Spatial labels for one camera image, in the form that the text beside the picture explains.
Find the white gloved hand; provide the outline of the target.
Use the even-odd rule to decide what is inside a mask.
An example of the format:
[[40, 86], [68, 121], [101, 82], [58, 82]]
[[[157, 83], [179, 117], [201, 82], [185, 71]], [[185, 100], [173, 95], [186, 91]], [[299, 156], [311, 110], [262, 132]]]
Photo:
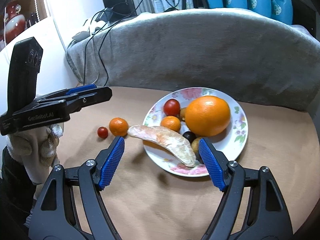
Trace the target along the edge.
[[33, 184], [43, 184], [49, 168], [59, 165], [57, 147], [63, 132], [62, 122], [7, 135], [10, 156], [24, 166]]

